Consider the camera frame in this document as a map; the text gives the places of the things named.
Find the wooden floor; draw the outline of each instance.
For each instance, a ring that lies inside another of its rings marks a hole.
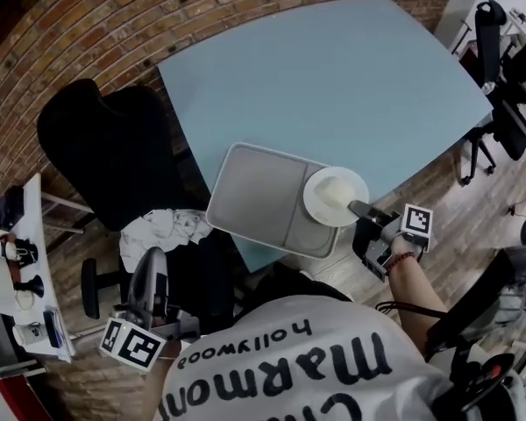
[[[434,244],[422,260],[423,268],[437,293],[451,306],[476,281],[497,250],[519,245],[524,218],[506,215],[512,203],[526,199],[526,154],[511,161],[502,147],[487,137],[497,169],[485,175],[488,163],[480,155],[478,174],[462,188],[461,175],[469,172],[469,144],[459,142],[428,167],[382,198],[383,209],[401,210],[405,203],[434,210]],[[526,214],[526,202],[517,210]],[[350,295],[355,302],[374,306],[391,296],[386,285],[365,269],[351,250],[352,230],[341,236],[335,254],[315,261],[287,257],[285,262],[300,266],[318,280]],[[77,332],[104,322],[109,307],[117,301],[115,289],[102,294],[102,320],[85,318],[80,298],[80,266],[85,257],[97,257],[99,271],[117,265],[117,235],[94,223],[86,234],[72,238],[50,256],[53,280],[68,329]],[[484,340],[491,352],[508,347],[512,338],[526,338],[526,318]],[[143,379],[129,367],[100,357],[98,337],[76,342],[78,354],[72,365],[46,360],[50,383],[74,419],[139,419]]]

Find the white cloth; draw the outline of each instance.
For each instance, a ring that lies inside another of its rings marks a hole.
[[[289,296],[187,348],[154,419],[434,421],[430,406],[450,387],[376,310]]]
[[[142,256],[153,246],[167,253],[189,241],[198,244],[211,232],[200,210],[152,210],[121,231],[119,249],[124,268],[134,273]]]

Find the cup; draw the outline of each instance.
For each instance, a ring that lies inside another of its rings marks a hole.
[[[11,328],[11,331],[14,339],[20,346],[28,346],[49,337],[46,333],[45,325],[38,322],[30,325],[15,325]]]

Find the red bracelet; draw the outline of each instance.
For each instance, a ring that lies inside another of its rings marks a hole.
[[[392,271],[392,268],[395,267],[398,263],[406,260],[408,257],[415,257],[415,253],[412,251],[409,251],[405,254],[402,254],[401,256],[397,257],[392,263],[390,263],[386,268],[386,276],[389,275],[390,271]]]

